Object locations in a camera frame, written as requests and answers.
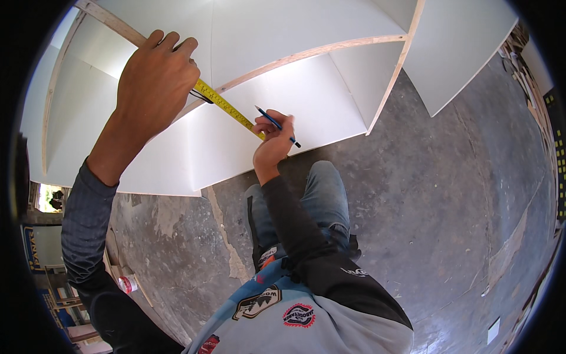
sleeve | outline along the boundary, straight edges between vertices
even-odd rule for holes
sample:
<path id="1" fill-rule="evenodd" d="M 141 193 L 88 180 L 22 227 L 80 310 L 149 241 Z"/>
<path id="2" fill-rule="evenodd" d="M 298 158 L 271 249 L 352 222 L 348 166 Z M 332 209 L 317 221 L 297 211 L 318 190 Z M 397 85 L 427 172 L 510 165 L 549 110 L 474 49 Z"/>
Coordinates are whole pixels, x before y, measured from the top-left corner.
<path id="1" fill-rule="evenodd" d="M 117 187 L 100 182 L 86 163 L 80 168 L 61 232 L 69 283 L 114 353 L 180 353 L 183 347 L 161 331 L 105 271 L 102 256 Z"/>
<path id="2" fill-rule="evenodd" d="M 294 272 L 313 294 L 413 329 L 397 301 L 326 240 L 281 176 L 264 184 L 261 190 L 279 241 L 295 265 Z"/>

blue jeans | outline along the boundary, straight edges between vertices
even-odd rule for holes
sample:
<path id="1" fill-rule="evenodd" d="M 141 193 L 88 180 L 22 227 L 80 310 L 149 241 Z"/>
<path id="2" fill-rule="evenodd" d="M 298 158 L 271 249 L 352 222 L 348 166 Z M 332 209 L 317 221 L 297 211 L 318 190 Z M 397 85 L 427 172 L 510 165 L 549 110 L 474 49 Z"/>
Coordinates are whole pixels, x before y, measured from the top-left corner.
<path id="1" fill-rule="evenodd" d="M 251 207 L 248 205 L 249 197 L 252 198 Z M 277 245 L 279 239 L 271 222 L 260 186 L 256 184 L 249 187 L 244 194 L 244 200 L 248 234 L 252 235 L 249 217 L 251 211 L 259 249 L 263 252 Z M 301 203 L 303 208 L 316 221 L 326 238 L 330 242 L 334 242 L 341 251 L 347 253 L 350 244 L 348 200 L 342 178 L 331 162 L 317 161 L 312 165 Z"/>

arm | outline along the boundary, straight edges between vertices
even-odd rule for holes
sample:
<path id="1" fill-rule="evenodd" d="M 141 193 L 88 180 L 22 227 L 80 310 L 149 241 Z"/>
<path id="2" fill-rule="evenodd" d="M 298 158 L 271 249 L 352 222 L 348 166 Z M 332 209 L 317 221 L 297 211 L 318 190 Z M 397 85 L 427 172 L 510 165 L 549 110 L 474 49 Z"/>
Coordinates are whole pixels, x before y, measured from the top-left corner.
<path id="1" fill-rule="evenodd" d="M 282 123 L 278 131 L 267 125 L 263 117 L 256 119 L 256 131 L 266 133 L 266 141 L 254 155 L 254 167 L 269 215 L 279 241 L 295 265 L 294 271 L 309 289 L 353 310 L 391 319 L 413 329 L 397 301 L 336 245 L 329 243 L 316 222 L 303 209 L 279 175 L 277 164 L 289 152 L 293 135 L 293 119 L 276 111 L 268 114 Z"/>
<path id="2" fill-rule="evenodd" d="M 124 68 L 116 110 L 80 168 L 63 218 L 61 246 L 69 282 L 115 353 L 183 350 L 118 288 L 102 262 L 120 176 L 147 141 L 171 124 L 200 76 L 190 59 L 195 39 L 176 52 L 178 34 L 162 39 L 163 32 L 154 31 Z"/>

white shelf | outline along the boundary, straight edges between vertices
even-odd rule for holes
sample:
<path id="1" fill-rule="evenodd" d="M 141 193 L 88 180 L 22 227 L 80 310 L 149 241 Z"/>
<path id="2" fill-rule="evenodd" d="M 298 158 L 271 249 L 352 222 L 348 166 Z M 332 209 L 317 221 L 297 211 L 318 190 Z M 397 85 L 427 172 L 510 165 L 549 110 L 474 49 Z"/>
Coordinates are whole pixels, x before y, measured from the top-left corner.
<path id="1" fill-rule="evenodd" d="M 367 131 L 350 92 L 328 54 L 269 71 L 223 94 L 253 121 L 254 105 L 295 116 L 302 148 L 290 155 L 328 145 Z M 191 181 L 194 189 L 251 170 L 260 140 L 214 105 L 204 105 L 180 121 L 191 121 Z"/>
<path id="2" fill-rule="evenodd" d="M 413 13 L 420 13 L 423 2 L 100 0 L 98 4 L 146 37 L 155 28 L 177 31 L 182 39 L 196 37 L 199 47 L 192 57 L 201 78 L 214 88 L 231 88 L 223 97 L 248 119 L 258 116 L 254 105 L 296 116 L 295 133 L 302 148 L 293 147 L 290 155 L 295 155 L 368 132 L 406 54 L 409 42 L 399 40 L 412 39 Z M 431 114 L 481 69 L 515 19 L 503 0 L 426 1 L 404 68 Z M 71 22 L 64 23 L 54 42 L 61 42 Z M 30 138 L 32 180 L 73 184 L 115 108 L 118 79 L 135 49 L 94 18 L 83 20 L 55 87 L 44 176 L 38 136 L 49 74 L 59 52 L 56 46 L 49 47 L 24 107 L 22 131 Z M 195 100 L 190 96 L 187 103 Z M 218 107 L 204 104 L 152 139 L 126 169 L 118 190 L 200 195 L 201 188 L 252 169 L 259 143 Z"/>
<path id="3" fill-rule="evenodd" d="M 393 76 L 404 42 L 378 43 L 330 52 L 369 129 Z"/>
<path id="4" fill-rule="evenodd" d="M 215 0 L 212 85 L 313 48 L 404 34 L 371 0 Z"/>

paint can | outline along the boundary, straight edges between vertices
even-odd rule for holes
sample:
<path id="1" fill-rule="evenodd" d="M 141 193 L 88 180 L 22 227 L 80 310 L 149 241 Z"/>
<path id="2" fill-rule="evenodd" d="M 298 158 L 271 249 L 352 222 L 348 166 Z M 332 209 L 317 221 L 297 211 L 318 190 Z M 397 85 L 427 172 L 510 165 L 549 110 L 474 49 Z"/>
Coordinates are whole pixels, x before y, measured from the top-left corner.
<path id="1" fill-rule="evenodd" d="M 126 294 L 132 291 L 138 290 L 138 282 L 136 281 L 134 275 L 125 275 L 118 278 L 118 287 Z"/>

